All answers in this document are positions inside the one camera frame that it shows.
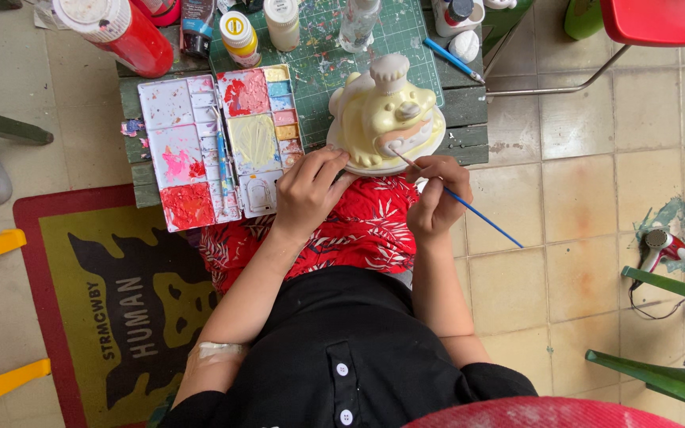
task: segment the black shirt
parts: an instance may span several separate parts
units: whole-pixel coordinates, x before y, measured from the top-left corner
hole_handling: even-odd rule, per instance
[[[536,395],[506,367],[460,369],[382,273],[329,267],[281,285],[226,392],[182,401],[161,426],[402,426],[473,401]]]

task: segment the green cutting mat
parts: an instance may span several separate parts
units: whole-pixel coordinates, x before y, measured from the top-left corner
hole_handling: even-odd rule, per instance
[[[419,0],[383,1],[380,24],[375,25],[375,42],[367,52],[352,54],[337,43],[341,10],[345,0],[303,0],[300,9],[300,45],[289,53],[279,52],[271,44],[263,12],[246,14],[255,27],[262,54],[261,65],[286,63],[290,67],[295,108],[300,122],[304,149],[323,145],[332,123],[329,97],[345,84],[353,72],[364,73],[374,58],[400,53],[409,58],[409,81],[420,88],[429,88],[437,95],[438,107],[443,106],[443,90],[435,69],[432,51],[423,44],[427,37],[425,20]],[[232,10],[242,11],[242,4]],[[210,68],[215,73],[237,68],[221,42],[218,19],[214,17],[214,39],[210,46]]]

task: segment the paintbrush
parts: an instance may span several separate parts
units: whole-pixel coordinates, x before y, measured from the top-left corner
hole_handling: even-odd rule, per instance
[[[221,177],[222,211],[224,214],[228,214],[226,198],[229,194],[229,186],[226,183],[226,143],[224,141],[224,129],[221,123],[221,113],[218,111],[218,108],[216,106],[211,106],[210,108],[213,109],[213,114],[215,115],[215,141],[216,148],[218,149],[218,175]]]
[[[422,170],[422,167],[420,167],[419,165],[415,164],[415,163],[413,162],[413,160],[406,159],[401,153],[398,153],[398,152],[395,151],[395,150],[393,150],[393,152],[394,152],[396,155],[398,155],[399,158],[403,159],[404,162],[406,162],[407,164],[409,164],[409,165],[411,165],[412,167],[416,168],[416,170]],[[466,208],[469,208],[470,211],[472,211],[472,212],[474,212],[475,214],[477,214],[478,217],[480,217],[481,219],[485,220],[486,223],[488,223],[489,225],[493,226],[494,229],[496,229],[497,231],[501,232],[502,235],[504,235],[505,237],[509,238],[509,241],[514,242],[519,248],[524,248],[524,247],[522,246],[522,244],[520,244],[519,242],[517,242],[516,239],[512,238],[511,236],[509,236],[508,233],[506,233],[503,229],[501,229],[500,227],[498,227],[494,222],[490,221],[490,219],[489,219],[488,217],[485,217],[483,214],[481,214],[480,211],[477,211],[476,209],[474,209],[470,204],[467,203],[467,201],[465,201],[464,199],[461,199],[461,197],[460,197],[459,195],[457,195],[456,193],[454,193],[451,189],[449,189],[448,187],[443,186],[443,190],[445,190],[445,192],[448,193],[449,195],[451,195],[454,199],[456,199],[457,201],[461,202],[461,204],[464,205]]]
[[[442,46],[439,44],[436,44],[434,41],[430,40],[429,37],[425,39],[425,45],[430,46],[433,51],[437,52],[442,56],[443,58],[447,59],[448,61],[451,61],[452,64],[456,65],[462,72],[465,72],[470,75],[471,78],[477,80],[478,82],[485,84],[485,81],[482,80],[479,74],[476,72],[472,71],[471,68],[467,67],[467,64],[464,64],[461,62],[461,60],[447,50],[443,49]]]

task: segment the hair dryer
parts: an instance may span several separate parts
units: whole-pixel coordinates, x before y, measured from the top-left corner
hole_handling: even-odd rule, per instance
[[[654,229],[646,234],[644,242],[649,247],[649,254],[641,264],[641,270],[652,272],[661,258],[685,260],[685,244],[666,231]],[[641,284],[640,281],[634,281],[630,289],[636,289]]]

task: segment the paint palette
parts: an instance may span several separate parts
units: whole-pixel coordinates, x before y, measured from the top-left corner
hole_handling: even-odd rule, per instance
[[[286,64],[219,73],[215,82],[202,75],[144,83],[138,91],[168,231],[276,212],[276,181],[303,155]],[[214,107],[223,109],[231,154],[225,178]]]

